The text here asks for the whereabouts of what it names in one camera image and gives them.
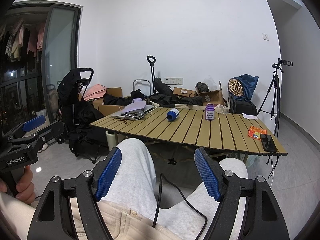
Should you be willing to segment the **person's left hand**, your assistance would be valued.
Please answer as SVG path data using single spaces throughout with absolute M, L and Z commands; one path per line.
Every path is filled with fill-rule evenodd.
M 31 204 L 35 200 L 35 186 L 32 182 L 33 172 L 30 169 L 30 165 L 24 167 L 24 174 L 20 178 L 16 185 L 16 199 L 24 202 L 25 204 Z

